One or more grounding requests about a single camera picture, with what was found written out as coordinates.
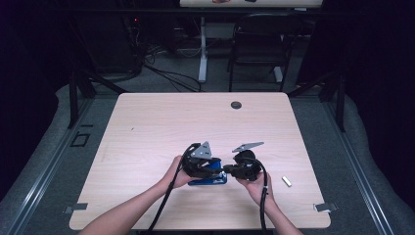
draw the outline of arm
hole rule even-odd
[[[256,181],[248,181],[244,179],[237,179],[239,183],[247,188],[250,196],[253,198],[254,202],[257,205],[260,203],[261,192],[263,188],[263,172],[258,175]],[[291,222],[287,217],[281,212],[280,208],[278,207],[277,203],[274,199],[274,193],[272,191],[272,182],[271,177],[268,174],[268,194],[265,198],[265,213],[274,224],[275,229],[277,230],[278,234],[285,235],[295,235],[295,234],[302,234]]]
[[[89,223],[79,234],[126,234],[149,207],[163,196],[173,179],[181,156],[174,158],[164,177],[140,195],[110,209]],[[192,180],[183,170],[177,175],[174,188],[181,187]]]

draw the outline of desk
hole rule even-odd
[[[213,3],[211,0],[180,0],[180,7],[186,8],[319,8],[323,0],[230,0],[224,3]],[[199,82],[206,82],[208,56],[206,50],[205,18],[201,20],[201,65],[199,67]],[[274,70],[277,77],[282,77],[281,71]]]
[[[242,108],[231,108],[234,101]],[[142,193],[164,175],[173,157],[205,141],[223,165],[235,163],[232,150],[241,144],[263,141],[253,151],[272,176],[281,210],[300,228],[330,225],[329,215],[313,208],[324,201],[286,94],[126,93],[118,98],[79,196],[78,203],[87,208],[73,212],[70,228],[82,229]],[[134,228],[147,229],[160,203]],[[273,227],[268,218],[266,224]],[[260,229],[259,207],[229,175],[223,185],[174,189],[155,229]]]

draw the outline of small white object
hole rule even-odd
[[[283,176],[283,181],[287,184],[287,186],[289,187],[293,186],[293,184],[290,182],[290,180],[286,176]]]

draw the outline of forearm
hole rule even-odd
[[[296,235],[302,234],[287,217],[278,208],[273,200],[265,201],[265,213],[274,224],[275,229],[280,235]]]
[[[101,214],[79,234],[126,234],[147,209],[166,192],[167,186],[154,185],[142,194]]]

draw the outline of chair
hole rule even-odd
[[[283,91],[293,45],[301,30],[301,19],[293,15],[249,14],[240,18],[234,27],[228,63],[229,91],[233,83],[247,83],[234,80],[235,65],[271,67],[271,71],[284,68],[279,89]]]

